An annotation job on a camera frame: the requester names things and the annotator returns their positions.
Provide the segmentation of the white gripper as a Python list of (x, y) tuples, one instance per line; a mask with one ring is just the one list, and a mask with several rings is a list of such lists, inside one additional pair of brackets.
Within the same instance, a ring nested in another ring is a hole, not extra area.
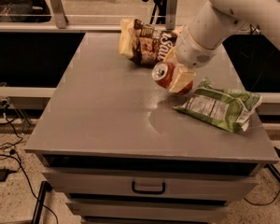
[(217, 54), (219, 38), (202, 32), (195, 34), (188, 26), (184, 26), (175, 43), (166, 54), (164, 61), (176, 64), (168, 92), (187, 94), (193, 86), (196, 73), (189, 67), (206, 66)]

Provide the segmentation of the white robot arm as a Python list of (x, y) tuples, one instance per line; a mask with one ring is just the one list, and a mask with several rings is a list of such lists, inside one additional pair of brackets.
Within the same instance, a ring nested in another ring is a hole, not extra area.
[(220, 45), (247, 90), (280, 92), (280, 0), (207, 0), (178, 34), (175, 55), (202, 67)]

